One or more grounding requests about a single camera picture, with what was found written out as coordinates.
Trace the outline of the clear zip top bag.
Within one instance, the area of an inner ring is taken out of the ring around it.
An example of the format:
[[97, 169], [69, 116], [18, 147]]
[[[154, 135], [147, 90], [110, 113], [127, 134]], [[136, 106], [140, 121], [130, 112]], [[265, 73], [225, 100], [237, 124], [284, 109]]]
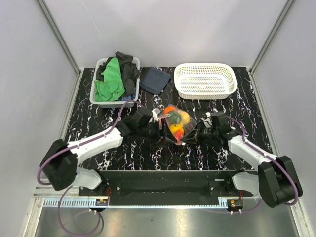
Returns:
[[[158, 117], [159, 121], [162, 124], [162, 129], [163, 128], [169, 128], [172, 134], [174, 134], [179, 129], [183, 129], [185, 131], [185, 135], [184, 136], [186, 136], [191, 131], [195, 130], [195, 127], [197, 125], [197, 121], [194, 118], [192, 118], [191, 116], [190, 116], [191, 120], [190, 120], [190, 122], [187, 125], [182, 125], [181, 123], [179, 123], [179, 124], [170, 124], [168, 122], [168, 120], [166, 119], [166, 117], [163, 115], [163, 111], [162, 111], [162, 114]], [[181, 140], [179, 140], [177, 145], [183, 145], [183, 144], [185, 144], [185, 143], [182, 143]]]

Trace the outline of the folded dark blue cloth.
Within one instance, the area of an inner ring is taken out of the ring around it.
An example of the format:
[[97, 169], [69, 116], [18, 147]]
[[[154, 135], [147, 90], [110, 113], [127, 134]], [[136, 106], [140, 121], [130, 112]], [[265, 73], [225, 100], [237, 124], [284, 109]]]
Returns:
[[140, 81], [140, 88], [154, 95], [159, 95], [168, 84], [171, 74], [150, 67]]

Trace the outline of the orange fake fruit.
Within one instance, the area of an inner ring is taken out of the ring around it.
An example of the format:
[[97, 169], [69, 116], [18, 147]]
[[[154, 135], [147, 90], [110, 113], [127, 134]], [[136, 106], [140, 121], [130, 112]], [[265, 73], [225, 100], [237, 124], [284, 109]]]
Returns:
[[176, 107], [174, 106], [167, 106], [164, 111], [163, 111], [163, 115], [165, 117], [170, 117], [172, 116], [174, 113], [176, 112]]

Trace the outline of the red fake fruit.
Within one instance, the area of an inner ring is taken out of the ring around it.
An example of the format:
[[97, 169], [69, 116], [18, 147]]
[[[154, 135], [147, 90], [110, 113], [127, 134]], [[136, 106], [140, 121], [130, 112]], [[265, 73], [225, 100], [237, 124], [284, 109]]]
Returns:
[[179, 130], [177, 130], [174, 134], [173, 134], [173, 136], [176, 138], [176, 140], [181, 140], [183, 137], [184, 137], [184, 135], [185, 135], [185, 131], [183, 130], [183, 129], [179, 129]]

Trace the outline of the green cloth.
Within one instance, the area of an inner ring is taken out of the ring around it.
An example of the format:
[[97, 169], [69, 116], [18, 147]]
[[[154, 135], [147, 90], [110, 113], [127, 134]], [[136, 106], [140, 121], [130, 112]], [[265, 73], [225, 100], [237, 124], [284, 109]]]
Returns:
[[103, 81], [96, 80], [94, 83], [95, 100], [98, 102], [118, 100], [125, 93], [118, 59], [113, 57], [100, 75], [103, 76]]

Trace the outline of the dark green fake vegetable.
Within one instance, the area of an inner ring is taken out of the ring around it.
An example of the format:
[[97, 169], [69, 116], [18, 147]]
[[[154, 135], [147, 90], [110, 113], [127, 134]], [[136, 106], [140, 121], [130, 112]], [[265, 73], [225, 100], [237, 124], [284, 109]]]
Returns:
[[181, 123], [182, 117], [177, 111], [173, 110], [166, 114], [166, 119], [170, 124], [179, 124]]

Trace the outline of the black cloth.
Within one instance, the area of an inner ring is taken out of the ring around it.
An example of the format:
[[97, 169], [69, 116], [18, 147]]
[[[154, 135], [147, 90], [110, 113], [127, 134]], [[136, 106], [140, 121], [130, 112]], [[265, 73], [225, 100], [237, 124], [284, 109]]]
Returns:
[[[135, 91], [136, 82], [140, 76], [140, 70], [137, 68], [136, 64], [132, 62], [134, 59], [133, 56], [117, 51], [114, 57], [118, 59], [120, 64], [121, 78], [125, 89], [125, 93], [122, 96], [131, 95]], [[95, 80], [103, 81], [103, 76], [100, 74], [104, 71], [106, 64], [112, 58], [113, 57], [109, 57], [106, 62], [101, 63], [101, 65], [97, 68]]]

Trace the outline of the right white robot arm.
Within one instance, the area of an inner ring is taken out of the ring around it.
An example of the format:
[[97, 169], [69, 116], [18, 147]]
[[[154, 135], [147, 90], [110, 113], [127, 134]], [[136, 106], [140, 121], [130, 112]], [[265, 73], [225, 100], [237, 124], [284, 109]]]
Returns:
[[293, 206], [303, 194], [292, 160], [250, 142], [244, 126], [224, 112], [206, 113], [181, 141], [187, 144], [216, 142], [255, 168], [256, 175], [241, 171], [226, 181], [224, 190], [228, 195], [247, 191], [259, 195], [267, 206], [274, 208], [281, 204]]

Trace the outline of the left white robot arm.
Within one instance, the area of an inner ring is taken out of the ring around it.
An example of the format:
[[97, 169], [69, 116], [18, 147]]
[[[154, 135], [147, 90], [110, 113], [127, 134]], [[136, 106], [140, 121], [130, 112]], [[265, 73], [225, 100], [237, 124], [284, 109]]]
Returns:
[[124, 141], [144, 137], [155, 144], [175, 143], [176, 139], [168, 128], [166, 118], [159, 117], [159, 109], [149, 110], [141, 107], [134, 114], [116, 120], [113, 126], [90, 137], [64, 142], [53, 142], [40, 163], [39, 173], [48, 178], [48, 185], [60, 191], [70, 186], [90, 189], [95, 195], [102, 195], [107, 188], [104, 178], [98, 171], [81, 168], [87, 159], [112, 148], [117, 148]]

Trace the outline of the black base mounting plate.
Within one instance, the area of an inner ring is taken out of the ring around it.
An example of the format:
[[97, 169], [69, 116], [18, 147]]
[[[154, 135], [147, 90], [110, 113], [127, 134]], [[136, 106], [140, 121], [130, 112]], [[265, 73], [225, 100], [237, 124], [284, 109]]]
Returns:
[[219, 201], [252, 197], [233, 186], [232, 177], [239, 171], [101, 171], [99, 191], [80, 188], [80, 196], [100, 197], [110, 191], [110, 207], [225, 207]]

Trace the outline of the blue checkered cloth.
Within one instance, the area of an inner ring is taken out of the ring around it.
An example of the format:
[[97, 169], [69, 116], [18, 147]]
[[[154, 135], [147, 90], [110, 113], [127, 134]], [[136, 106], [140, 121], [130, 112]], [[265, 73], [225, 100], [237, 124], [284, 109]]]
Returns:
[[127, 100], [134, 100], [136, 97], [136, 93], [133, 93], [131, 95], [128, 96], [121, 96], [118, 101], [127, 101]]

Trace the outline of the white perforated basket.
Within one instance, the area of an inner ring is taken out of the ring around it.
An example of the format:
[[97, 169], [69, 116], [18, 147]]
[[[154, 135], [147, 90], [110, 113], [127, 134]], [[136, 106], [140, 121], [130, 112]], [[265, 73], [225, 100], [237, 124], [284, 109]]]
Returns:
[[184, 63], [174, 70], [174, 84], [183, 99], [222, 100], [237, 89], [233, 69], [222, 63]]

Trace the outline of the yellow fake fruit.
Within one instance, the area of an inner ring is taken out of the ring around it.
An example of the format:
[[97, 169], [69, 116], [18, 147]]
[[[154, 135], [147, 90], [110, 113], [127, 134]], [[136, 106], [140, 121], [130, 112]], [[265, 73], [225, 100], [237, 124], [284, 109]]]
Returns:
[[187, 125], [189, 122], [190, 122], [190, 115], [185, 112], [185, 111], [182, 111], [182, 110], [179, 110], [178, 113], [180, 114], [181, 116], [181, 124], [182, 125]]

